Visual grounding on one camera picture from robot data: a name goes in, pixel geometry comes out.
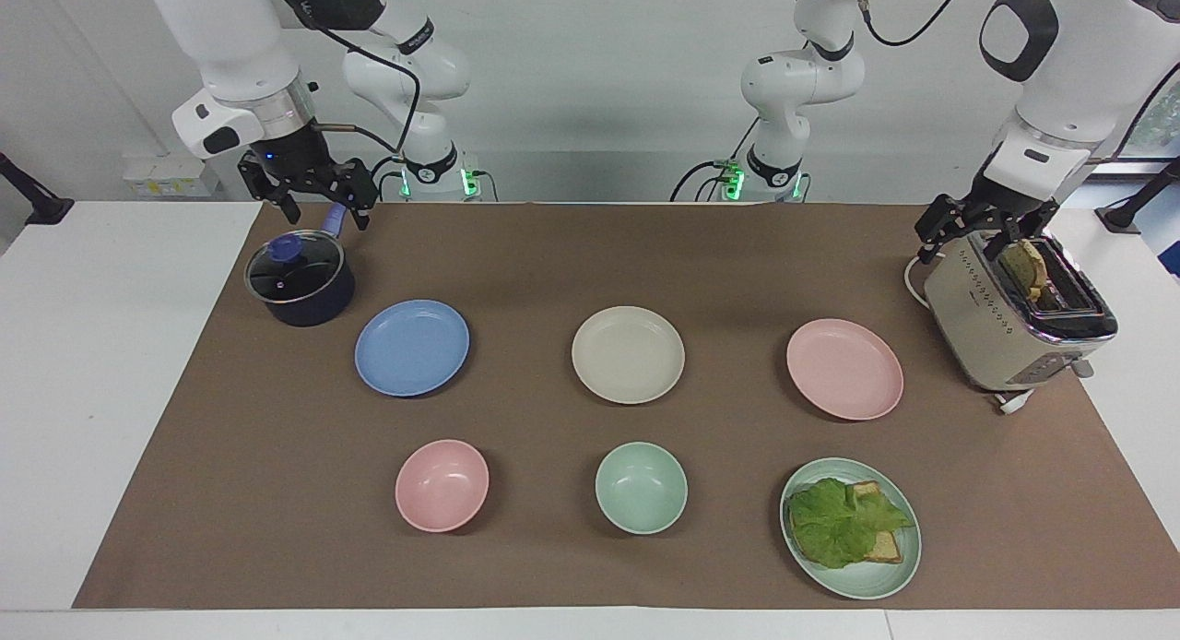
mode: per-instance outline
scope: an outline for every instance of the pink plate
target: pink plate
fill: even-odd
[[[890,413],[905,386],[902,364],[889,345],[845,320],[814,320],[787,344],[787,370],[817,407],[853,422]]]
[[[487,497],[487,463],[459,439],[432,442],[414,451],[398,472],[393,497],[414,529],[459,529],[476,517]]]

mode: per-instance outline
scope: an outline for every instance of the brown table mat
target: brown table mat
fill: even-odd
[[[249,253],[289,229],[264,209],[74,606],[1180,607],[1180,556],[1074,375],[1015,417],[968,386],[902,285],[918,214],[387,205],[343,236],[350,307],[295,329],[242,286]],[[387,398],[353,346],[417,296],[463,313],[471,354],[441,391]],[[688,352],[649,405],[599,400],[570,364],[578,325],[623,303],[662,313]],[[887,417],[834,420],[792,385],[787,339],[825,316],[897,351],[906,391]],[[439,438],[491,468],[486,505],[453,535],[411,529],[393,504],[401,463]],[[689,477],[683,517],[653,537],[595,503],[599,459],[636,439]],[[782,485],[826,456],[883,471],[922,523],[922,566],[884,602],[820,589],[784,544]]]

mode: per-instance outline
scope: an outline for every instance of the black stand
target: black stand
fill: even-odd
[[[5,154],[0,154],[0,175],[8,179],[8,183],[25,195],[25,200],[33,205],[33,215],[26,221],[26,226],[55,226],[66,217],[66,213],[73,207],[73,201],[58,197],[53,191],[41,185],[33,177],[25,174],[25,170],[17,168]]]
[[[1160,195],[1160,191],[1176,179],[1180,179],[1180,156],[1168,162],[1167,168],[1160,170],[1159,175],[1155,175],[1152,181],[1147,182],[1146,187],[1130,196],[1122,207],[1116,209],[1103,207],[1094,211],[1108,231],[1120,235],[1138,235],[1140,231],[1135,227],[1135,215],[1141,208],[1147,207],[1147,203],[1154,200],[1155,195]]]

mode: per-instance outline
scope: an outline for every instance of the lettuce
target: lettuce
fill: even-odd
[[[799,550],[833,569],[864,561],[877,531],[913,524],[880,492],[857,496],[851,485],[834,478],[793,494],[788,511]]]

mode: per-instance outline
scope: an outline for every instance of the bowl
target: bowl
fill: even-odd
[[[913,527],[903,527],[893,533],[898,549],[902,551],[900,564],[860,562],[839,569],[830,569],[804,556],[791,529],[787,502],[793,494],[811,488],[824,478],[834,478],[843,483],[876,481],[880,485],[881,495],[913,521]],[[804,572],[825,588],[848,599],[874,601],[898,593],[903,587],[910,585],[913,574],[918,570],[918,563],[922,561],[922,530],[918,529],[918,516],[913,514],[910,501],[885,475],[856,461],[821,458],[799,468],[787,479],[787,485],[782,489],[782,498],[779,501],[779,520],[787,548],[791,549]]]
[[[452,531],[476,517],[487,498],[487,463],[459,439],[432,442],[414,451],[398,472],[394,501],[414,529]]]
[[[598,508],[615,527],[631,534],[658,534],[688,503],[688,478],[676,457],[647,442],[617,446],[595,477]]]

